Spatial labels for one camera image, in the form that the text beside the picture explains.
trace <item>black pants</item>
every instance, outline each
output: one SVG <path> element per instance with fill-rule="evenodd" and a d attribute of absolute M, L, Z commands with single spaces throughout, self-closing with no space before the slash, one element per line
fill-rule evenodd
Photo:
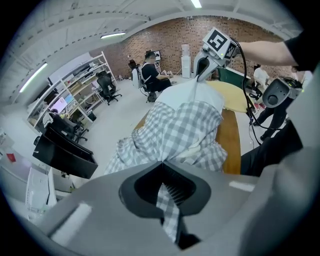
<path fill-rule="evenodd" d="M 260 176 L 266 166 L 279 164 L 287 155 L 302 148 L 297 131 L 289 121 L 273 138 L 241 156 L 241 174 Z"/>
<path fill-rule="evenodd" d="M 158 80 L 156 82 L 148 83 L 146 85 L 146 88 L 150 92 L 162 92 L 164 89 L 167 89 L 168 87 L 172 86 L 169 79 L 163 79 Z"/>
<path fill-rule="evenodd" d="M 262 123 L 268 117 L 273 115 L 269 128 L 273 128 L 273 129 L 279 128 L 284 123 L 284 121 L 286 119 L 286 115 L 287 115 L 286 109 L 287 109 L 287 107 L 289 107 L 289 105 L 291 104 L 292 101 L 293 101 L 293 99 L 288 97 L 279 106 L 276 106 L 273 108 L 266 107 L 265 110 L 262 111 L 262 113 L 257 118 L 257 121 L 259 122 L 259 124 L 262 125 Z M 265 133 L 263 134 L 263 136 L 264 137 L 271 137 L 274 133 L 275 133 L 274 130 L 266 130 Z"/>

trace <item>backpack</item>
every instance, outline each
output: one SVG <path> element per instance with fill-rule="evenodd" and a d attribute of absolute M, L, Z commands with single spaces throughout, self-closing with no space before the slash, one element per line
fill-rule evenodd
<path fill-rule="evenodd" d="M 148 62 L 145 62 L 142 66 L 136 66 L 132 70 L 132 84 L 136 88 L 144 87 L 146 84 L 146 81 L 148 81 L 151 78 L 151 75 L 145 79 L 142 75 L 142 69 L 145 65 L 150 64 Z"/>

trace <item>plaid shirt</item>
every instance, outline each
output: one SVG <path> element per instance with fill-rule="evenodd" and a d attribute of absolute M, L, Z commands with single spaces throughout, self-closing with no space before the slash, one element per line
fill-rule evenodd
<path fill-rule="evenodd" d="M 227 152 L 215 141 L 221 120 L 221 114 L 203 101 L 185 102 L 177 110 L 156 102 L 144 126 L 117 143 L 104 174 L 155 160 L 173 160 L 222 172 Z M 164 184 L 156 206 L 164 211 L 163 229 L 174 242 L 180 211 Z"/>

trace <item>red paper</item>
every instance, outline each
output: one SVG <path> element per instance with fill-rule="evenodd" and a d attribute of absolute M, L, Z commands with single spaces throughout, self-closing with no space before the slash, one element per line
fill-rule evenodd
<path fill-rule="evenodd" d="M 11 153 L 11 154 L 7 153 L 6 156 L 9 158 L 11 163 L 16 162 L 16 158 L 15 158 L 15 155 L 13 153 Z"/>

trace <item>ceiling light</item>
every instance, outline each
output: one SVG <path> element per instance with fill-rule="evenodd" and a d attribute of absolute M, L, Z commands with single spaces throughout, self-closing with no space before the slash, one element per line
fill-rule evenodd
<path fill-rule="evenodd" d="M 100 38 L 101 38 L 101 39 L 105 39 L 105 38 L 110 38 L 110 37 L 115 37 L 115 36 L 122 36 L 122 35 L 124 35 L 124 34 L 125 34 L 125 32 L 123 32 L 123 33 L 116 33 L 116 34 L 107 34 L 107 35 L 101 36 Z"/>
<path fill-rule="evenodd" d="M 22 93 L 25 90 L 25 88 L 31 83 L 31 81 L 36 77 L 36 75 L 38 75 L 41 72 L 41 70 L 43 70 L 47 65 L 48 63 L 43 63 L 43 65 L 36 72 L 34 72 L 34 74 L 28 79 L 28 81 L 26 81 L 24 86 L 22 86 L 22 88 L 20 89 L 19 93 Z"/>
<path fill-rule="evenodd" d="M 195 8 L 202 8 L 199 0 L 191 0 Z"/>

